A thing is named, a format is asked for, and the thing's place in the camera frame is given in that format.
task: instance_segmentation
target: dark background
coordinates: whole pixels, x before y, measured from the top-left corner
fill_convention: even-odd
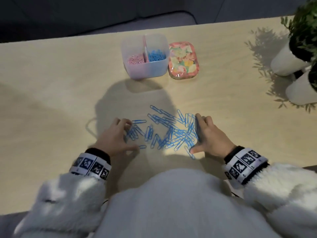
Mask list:
[[[306,0],[0,0],[0,42],[291,15]]]

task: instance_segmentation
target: white fuzzy sleeve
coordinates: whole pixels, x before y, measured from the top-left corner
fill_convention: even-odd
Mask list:
[[[105,184],[93,177],[60,175],[45,182],[36,201],[15,230],[17,237],[79,238],[93,232],[102,219]]]
[[[246,185],[247,204],[265,212],[286,237],[317,237],[317,174],[288,164],[273,164]]]

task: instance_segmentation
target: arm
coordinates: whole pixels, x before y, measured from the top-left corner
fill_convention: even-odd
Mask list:
[[[96,144],[78,157],[69,173],[45,182],[30,212],[16,227],[15,235],[77,238],[93,232],[103,217],[101,206],[111,170],[110,156],[138,148],[123,140],[124,130],[131,124],[126,119],[115,119]]]
[[[218,157],[230,183],[244,187],[245,202],[261,211],[280,234],[316,237],[317,174],[288,164],[269,165],[257,152],[234,145],[210,116],[196,117],[201,143],[191,153],[205,151]],[[238,170],[237,162],[248,168]]]

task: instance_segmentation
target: hand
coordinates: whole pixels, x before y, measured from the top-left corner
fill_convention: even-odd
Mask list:
[[[138,145],[128,145],[124,141],[124,131],[129,131],[132,122],[128,119],[115,118],[109,129],[106,129],[92,146],[106,152],[110,157],[125,151],[138,150]]]
[[[196,114],[200,126],[201,143],[191,148],[190,153],[208,152],[213,156],[224,159],[236,146],[226,134],[214,125],[210,116],[202,117]]]

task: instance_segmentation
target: person's left hand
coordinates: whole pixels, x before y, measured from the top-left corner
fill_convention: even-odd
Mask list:
[[[106,152],[110,157],[125,151],[138,150],[138,145],[128,145],[124,141],[124,131],[128,132],[131,125],[131,120],[115,118],[110,128],[101,134],[92,148],[100,149]]]

